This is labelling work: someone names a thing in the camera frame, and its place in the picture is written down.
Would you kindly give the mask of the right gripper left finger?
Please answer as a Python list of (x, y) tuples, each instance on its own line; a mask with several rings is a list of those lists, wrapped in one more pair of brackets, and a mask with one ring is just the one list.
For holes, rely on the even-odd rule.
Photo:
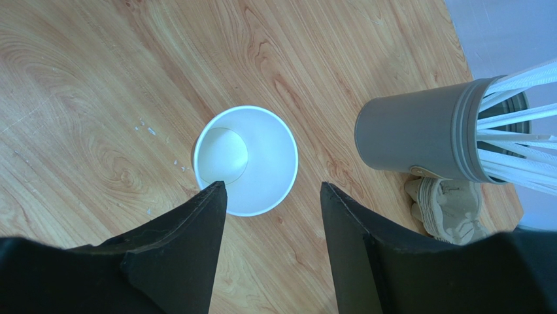
[(186, 203), (100, 245), (61, 249), (1, 239), (2, 313), (207, 313), (227, 191)]

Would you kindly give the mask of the single white paper cup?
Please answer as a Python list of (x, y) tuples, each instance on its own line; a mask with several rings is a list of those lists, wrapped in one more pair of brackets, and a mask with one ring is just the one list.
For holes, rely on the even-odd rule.
[(221, 112), (203, 128), (191, 152), (200, 189), (224, 182), (227, 213), (262, 215), (292, 190), (299, 153), (288, 125), (275, 113), (253, 105)]

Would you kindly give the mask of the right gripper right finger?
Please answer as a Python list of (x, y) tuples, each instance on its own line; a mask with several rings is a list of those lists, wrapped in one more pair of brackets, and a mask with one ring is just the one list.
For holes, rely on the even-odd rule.
[(555, 232), (500, 232), (458, 246), (328, 182), (320, 204), (340, 313), (556, 312)]

